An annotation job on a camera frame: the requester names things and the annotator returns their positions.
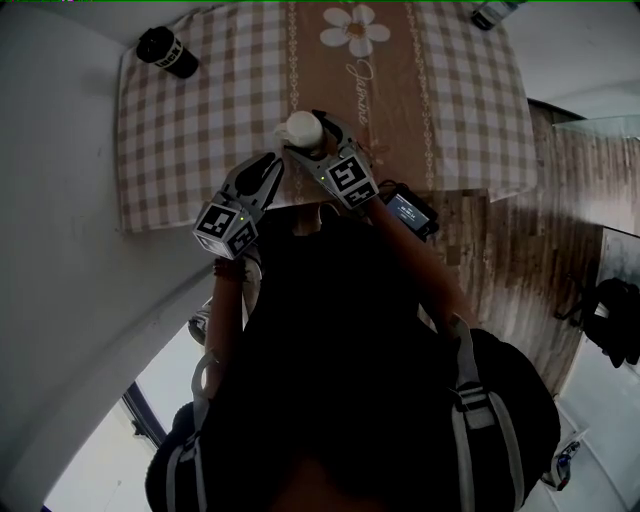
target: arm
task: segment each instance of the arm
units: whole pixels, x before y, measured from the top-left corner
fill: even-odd
[[[216,260],[215,275],[204,349],[213,350],[220,364],[207,367],[205,391],[209,398],[217,391],[233,347],[242,335],[244,260]]]
[[[470,328],[478,327],[478,320],[455,276],[433,249],[394,217],[379,197],[367,201],[363,208],[402,267],[415,279],[420,290],[420,304],[436,324],[438,332],[452,336],[449,321],[454,313]]]

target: checkered tablecloth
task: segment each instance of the checkered tablecloth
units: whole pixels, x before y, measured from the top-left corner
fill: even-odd
[[[319,37],[307,30],[305,5],[242,2],[189,14],[171,27],[200,60],[186,80],[141,62],[135,49],[124,55],[117,170],[125,231],[192,223],[231,168],[258,152],[280,152],[273,131],[296,108],[296,48],[300,38]],[[356,20],[356,5],[326,8]],[[477,29],[468,4],[394,5],[413,30],[411,53],[423,57],[412,79],[423,87],[422,115],[430,118],[428,151],[403,151],[432,153],[403,181],[417,192],[483,188],[493,198],[534,187],[529,110],[504,30]],[[382,14],[375,23],[385,23]],[[385,44],[393,41],[391,33]],[[381,177],[393,179],[393,171]],[[288,166],[274,206],[325,197]]]

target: white mug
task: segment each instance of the white mug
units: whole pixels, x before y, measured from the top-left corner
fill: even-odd
[[[314,148],[322,143],[324,129],[311,112],[300,110],[289,116],[286,123],[276,126],[276,135],[300,148]]]

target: sneaker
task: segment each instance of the sneaker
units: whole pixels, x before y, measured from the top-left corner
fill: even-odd
[[[207,338],[207,326],[209,325],[209,317],[211,316],[211,299],[202,306],[189,319],[189,333],[191,337],[204,347],[204,340]]]
[[[338,217],[340,217],[340,212],[331,203],[322,203],[318,206],[318,220],[321,226],[327,222],[333,222]]]

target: black bottle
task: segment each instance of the black bottle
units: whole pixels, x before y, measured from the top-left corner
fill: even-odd
[[[136,55],[140,60],[155,64],[180,78],[189,78],[199,64],[198,59],[167,27],[147,30],[140,38]]]

